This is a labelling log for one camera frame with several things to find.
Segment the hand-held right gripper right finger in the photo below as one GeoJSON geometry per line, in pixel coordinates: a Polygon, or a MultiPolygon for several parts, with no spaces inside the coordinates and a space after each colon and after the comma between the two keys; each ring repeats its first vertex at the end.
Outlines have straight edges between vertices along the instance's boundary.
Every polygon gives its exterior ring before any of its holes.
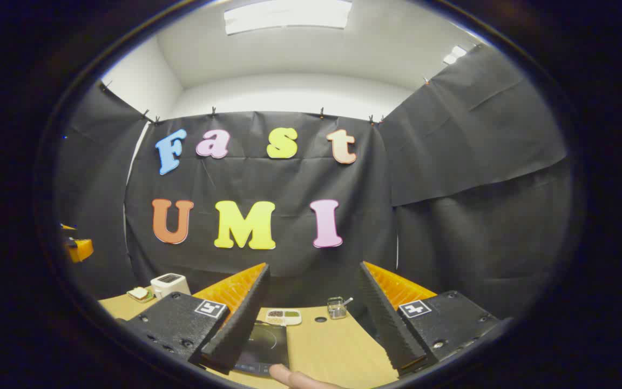
{"type": "Polygon", "coordinates": [[[399,377],[451,359],[501,322],[459,291],[437,294],[367,261],[360,264],[359,283],[399,377]]]}

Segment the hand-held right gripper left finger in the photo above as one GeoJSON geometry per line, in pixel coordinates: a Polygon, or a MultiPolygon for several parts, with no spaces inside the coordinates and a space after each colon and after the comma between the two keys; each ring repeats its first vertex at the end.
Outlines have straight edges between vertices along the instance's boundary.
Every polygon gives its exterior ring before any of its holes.
{"type": "Polygon", "coordinates": [[[196,294],[173,291],[123,327],[172,359],[228,374],[266,297],[269,265],[257,264],[196,294]]]}

